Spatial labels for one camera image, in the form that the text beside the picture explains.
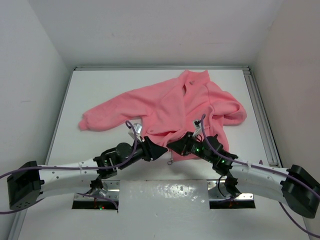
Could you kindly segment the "silver zipper pull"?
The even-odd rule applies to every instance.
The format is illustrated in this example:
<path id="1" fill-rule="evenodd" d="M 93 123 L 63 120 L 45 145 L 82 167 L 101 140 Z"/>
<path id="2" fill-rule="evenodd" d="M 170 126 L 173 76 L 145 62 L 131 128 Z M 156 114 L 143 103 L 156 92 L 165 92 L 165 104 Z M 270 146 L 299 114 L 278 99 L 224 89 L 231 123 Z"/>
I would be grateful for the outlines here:
<path id="1" fill-rule="evenodd" d="M 174 163 L 174 156 L 173 156 L 173 152 L 170 153 L 170 158 L 169 161 L 167 162 L 167 165 L 170 166 Z"/>

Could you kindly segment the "pink fleece jacket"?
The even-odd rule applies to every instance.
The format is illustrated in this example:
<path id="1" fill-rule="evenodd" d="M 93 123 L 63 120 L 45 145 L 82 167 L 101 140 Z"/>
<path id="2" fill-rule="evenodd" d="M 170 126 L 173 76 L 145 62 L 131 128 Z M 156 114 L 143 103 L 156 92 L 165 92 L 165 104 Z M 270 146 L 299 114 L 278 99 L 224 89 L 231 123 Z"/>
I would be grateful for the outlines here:
<path id="1" fill-rule="evenodd" d="M 87 110 L 78 127 L 102 132 L 140 117 L 141 135 L 165 147 L 194 131 L 193 121 L 202 115 L 205 134 L 217 136 L 226 151 L 229 143 L 223 127 L 238 126 L 247 118 L 243 105 L 211 81 L 207 70 L 185 70 L 176 78 L 127 91 Z"/>

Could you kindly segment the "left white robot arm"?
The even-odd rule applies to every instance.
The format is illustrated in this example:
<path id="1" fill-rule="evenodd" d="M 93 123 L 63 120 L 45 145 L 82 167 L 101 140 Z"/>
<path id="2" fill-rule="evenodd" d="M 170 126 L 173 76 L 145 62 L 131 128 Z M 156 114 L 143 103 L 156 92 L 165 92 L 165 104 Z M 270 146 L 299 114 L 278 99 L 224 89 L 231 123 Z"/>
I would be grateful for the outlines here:
<path id="1" fill-rule="evenodd" d="M 7 174 L 9 209 L 24 210 L 44 198 L 69 194 L 90 194 L 91 190 L 103 189 L 103 180 L 117 175 L 139 160 L 147 162 L 159 159 L 167 148 L 145 137 L 126 142 L 105 150 L 101 155 L 81 162 L 65 165 L 38 165 L 29 161 Z"/>

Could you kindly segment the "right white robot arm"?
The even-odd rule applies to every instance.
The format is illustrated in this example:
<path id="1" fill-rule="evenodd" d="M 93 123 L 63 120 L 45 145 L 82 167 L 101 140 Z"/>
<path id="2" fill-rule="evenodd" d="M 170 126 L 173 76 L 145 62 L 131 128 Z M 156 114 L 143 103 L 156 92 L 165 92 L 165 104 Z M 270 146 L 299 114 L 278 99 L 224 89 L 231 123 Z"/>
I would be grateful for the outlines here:
<path id="1" fill-rule="evenodd" d="M 313 219 L 320 205 L 320 184 L 303 167 L 277 168 L 244 162 L 237 155 L 224 150 L 218 137 L 203 141 L 187 132 L 167 147 L 180 156 L 190 154 L 212 164 L 213 170 L 226 177 L 224 186 L 232 196 L 251 193 L 287 205 L 305 218 Z"/>

